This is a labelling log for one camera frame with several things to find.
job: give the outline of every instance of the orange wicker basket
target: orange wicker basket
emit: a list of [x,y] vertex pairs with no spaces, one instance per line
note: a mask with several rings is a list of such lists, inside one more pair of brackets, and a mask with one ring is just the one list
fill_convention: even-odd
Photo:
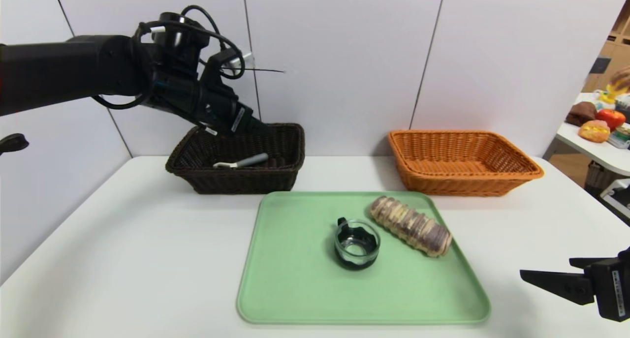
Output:
[[405,187],[425,194],[498,196],[544,175],[493,132],[392,131],[389,144]]

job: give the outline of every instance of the robotic arm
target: robotic arm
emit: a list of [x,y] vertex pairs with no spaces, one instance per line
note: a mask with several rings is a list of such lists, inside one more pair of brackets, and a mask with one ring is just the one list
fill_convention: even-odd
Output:
[[[186,17],[200,10],[214,31]],[[153,43],[140,38],[150,33]],[[211,38],[221,51],[202,62],[200,51]],[[239,60],[238,73],[223,72]],[[198,63],[205,69],[198,79]],[[133,37],[82,35],[67,42],[0,47],[0,116],[92,97],[110,109],[145,105],[176,114],[203,126],[214,135],[269,132],[242,104],[222,76],[236,79],[245,72],[241,51],[219,34],[214,21],[199,6],[181,14],[165,12],[158,21],[140,23]],[[100,94],[136,96],[124,105],[112,104]]]
[[578,305],[597,298],[599,315],[621,322],[630,318],[630,248],[613,258],[570,258],[583,273],[520,271],[522,280]]

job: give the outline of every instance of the yellow object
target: yellow object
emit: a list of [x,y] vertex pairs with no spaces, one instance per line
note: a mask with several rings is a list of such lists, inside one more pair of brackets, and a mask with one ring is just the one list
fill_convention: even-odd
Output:
[[606,85],[606,91],[600,91],[597,100],[603,103],[614,105],[617,96],[619,96],[620,94],[624,94],[627,91],[627,89],[624,88],[617,88],[617,85],[618,83],[616,83],[615,85],[611,85],[610,83],[608,83],[608,85]]

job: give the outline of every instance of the gray handle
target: gray handle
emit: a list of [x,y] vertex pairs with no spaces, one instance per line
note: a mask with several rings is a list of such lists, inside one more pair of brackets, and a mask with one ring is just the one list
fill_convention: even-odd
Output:
[[257,163],[261,163],[264,161],[267,161],[269,159],[269,155],[262,153],[262,154],[257,154],[254,155],[252,157],[248,157],[246,159],[242,159],[240,161],[238,161],[236,163],[236,167],[247,167],[247,166],[251,166],[251,165],[255,165]]

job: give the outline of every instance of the wire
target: wire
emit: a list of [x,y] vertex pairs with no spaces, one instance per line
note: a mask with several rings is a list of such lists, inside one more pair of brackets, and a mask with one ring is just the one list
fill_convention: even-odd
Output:
[[[196,4],[191,4],[190,6],[186,6],[186,8],[184,8],[182,10],[182,16],[185,16],[186,13],[189,13],[190,11],[193,10],[197,10],[200,11],[205,18],[207,18],[207,20],[209,20],[210,24],[212,25],[212,29],[214,29],[214,32],[216,34],[220,34],[219,33],[219,27],[217,26],[216,23],[214,23],[214,20],[212,19],[212,16],[208,13],[208,11],[204,10],[202,6],[197,6]],[[225,50],[225,43],[222,41],[219,41],[219,46],[221,48],[221,50]]]
[[[149,54],[146,53],[146,51],[142,50],[137,44],[139,44],[139,41],[136,41],[134,38],[132,38],[130,42],[131,54],[133,57],[140,60],[139,62],[140,66],[148,66],[148,64],[146,64],[145,62],[150,61],[151,56],[149,56]],[[97,101],[101,105],[103,105],[103,107],[114,109],[115,111],[129,109],[129,108],[135,107],[136,105],[139,105],[140,103],[144,102],[149,97],[151,97],[151,94],[153,94],[153,85],[155,81],[155,74],[154,73],[152,74],[151,71],[148,70],[148,68],[145,68],[144,72],[147,74],[147,76],[152,75],[152,77],[149,79],[149,87],[146,89],[146,91],[142,92],[142,94],[140,94],[140,96],[138,96],[138,98],[134,99],[133,101],[129,103],[125,103],[125,104],[114,104],[114,103],[107,102],[103,97],[98,96],[98,95],[92,96],[92,99]]]
[[279,72],[279,73],[285,73],[286,71],[282,71],[282,70],[273,70],[273,69],[245,69],[245,70],[249,70],[249,71],[269,71],[269,72]]
[[143,35],[151,32],[151,28],[154,28],[154,27],[166,27],[166,26],[177,27],[177,28],[181,28],[181,29],[187,29],[189,31],[196,31],[197,33],[209,35],[209,36],[211,36],[213,38],[217,38],[219,41],[225,42],[230,48],[234,49],[234,51],[236,52],[236,54],[238,56],[238,59],[239,59],[239,61],[241,63],[241,68],[239,69],[239,72],[237,74],[234,74],[234,75],[227,75],[226,74],[225,78],[228,78],[230,80],[236,80],[238,78],[241,78],[241,76],[243,76],[243,74],[245,73],[245,59],[243,58],[243,53],[241,53],[241,49],[239,49],[238,46],[236,46],[236,44],[232,43],[231,40],[229,40],[228,38],[225,38],[223,35],[214,33],[213,31],[208,31],[207,29],[201,29],[201,28],[193,27],[193,26],[191,26],[189,24],[183,24],[181,22],[152,21],[152,22],[140,23],[138,25],[138,29],[135,31],[135,34],[133,34],[133,38],[139,42],[140,38]]
[[[199,59],[199,63],[203,66],[207,65],[207,62]],[[232,70],[234,71],[234,69],[232,69],[231,67],[221,67],[221,69],[223,70]],[[285,73],[286,71],[282,71],[282,70],[274,70],[274,69],[256,69],[256,68],[246,68],[243,70],[249,70],[249,71],[270,71],[270,72],[281,72],[281,73]]]

